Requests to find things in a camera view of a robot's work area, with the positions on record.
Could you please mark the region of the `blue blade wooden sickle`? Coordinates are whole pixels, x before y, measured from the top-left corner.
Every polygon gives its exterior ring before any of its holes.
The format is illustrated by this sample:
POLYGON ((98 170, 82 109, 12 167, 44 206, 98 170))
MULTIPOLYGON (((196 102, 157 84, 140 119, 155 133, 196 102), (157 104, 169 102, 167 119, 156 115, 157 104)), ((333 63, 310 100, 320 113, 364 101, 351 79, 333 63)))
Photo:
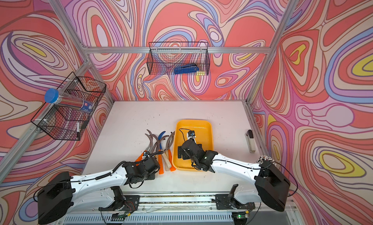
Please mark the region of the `blue blade wooden sickle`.
POLYGON ((166 132, 166 131, 161 132, 161 133, 159 134, 159 136, 158 136, 158 148, 157 148, 158 151, 162 151, 162 145, 161 145, 161 142, 162 142, 162 140, 163 140, 163 137, 164 137, 165 132, 166 132))

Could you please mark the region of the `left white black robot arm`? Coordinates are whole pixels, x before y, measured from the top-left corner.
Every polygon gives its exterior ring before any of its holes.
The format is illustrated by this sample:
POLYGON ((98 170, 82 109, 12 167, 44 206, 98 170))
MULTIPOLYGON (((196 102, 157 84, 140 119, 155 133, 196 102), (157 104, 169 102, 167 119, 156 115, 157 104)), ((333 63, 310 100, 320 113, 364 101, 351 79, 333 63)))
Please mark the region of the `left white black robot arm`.
POLYGON ((154 180, 160 165, 155 157, 141 161, 122 161, 110 171, 95 174, 70 175, 62 172, 42 187, 34 199, 37 201, 38 223, 47 225, 74 209, 97 208, 99 211, 137 208, 123 195, 122 186, 132 187, 154 180))

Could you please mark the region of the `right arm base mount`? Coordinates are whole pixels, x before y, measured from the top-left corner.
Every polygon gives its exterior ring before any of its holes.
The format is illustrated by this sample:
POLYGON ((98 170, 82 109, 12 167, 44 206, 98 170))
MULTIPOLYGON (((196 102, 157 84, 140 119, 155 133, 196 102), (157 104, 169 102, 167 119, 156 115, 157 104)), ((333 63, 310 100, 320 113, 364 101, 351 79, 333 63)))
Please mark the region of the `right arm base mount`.
POLYGON ((255 209, 255 203, 249 202, 243 204, 234 198, 235 191, 239 185, 234 184, 229 192, 229 194, 216 194, 215 198, 211 201, 216 204, 217 210, 228 210, 228 209, 245 209, 252 211, 255 209))

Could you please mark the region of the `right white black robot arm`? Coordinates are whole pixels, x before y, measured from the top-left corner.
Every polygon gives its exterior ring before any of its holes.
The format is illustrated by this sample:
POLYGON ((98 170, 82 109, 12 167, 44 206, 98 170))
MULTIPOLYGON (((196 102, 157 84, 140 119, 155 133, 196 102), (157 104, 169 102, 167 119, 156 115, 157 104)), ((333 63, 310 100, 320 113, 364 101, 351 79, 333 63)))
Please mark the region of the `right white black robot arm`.
POLYGON ((255 186, 257 195, 266 206, 285 211, 290 181, 272 161, 264 159, 260 163, 247 163, 234 160, 216 151, 203 150, 193 138, 180 148, 196 170, 227 174, 248 182, 255 186))

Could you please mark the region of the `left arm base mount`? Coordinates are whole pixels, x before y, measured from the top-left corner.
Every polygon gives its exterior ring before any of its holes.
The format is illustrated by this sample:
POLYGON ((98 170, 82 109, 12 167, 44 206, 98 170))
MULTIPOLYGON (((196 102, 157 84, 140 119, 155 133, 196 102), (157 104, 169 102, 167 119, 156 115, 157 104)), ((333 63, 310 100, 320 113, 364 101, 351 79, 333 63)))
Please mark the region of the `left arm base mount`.
POLYGON ((124 195, 119 186, 114 186, 110 189, 114 194, 114 198, 108 206, 99 207, 99 211, 127 211, 132 213, 138 210, 139 195, 124 195))

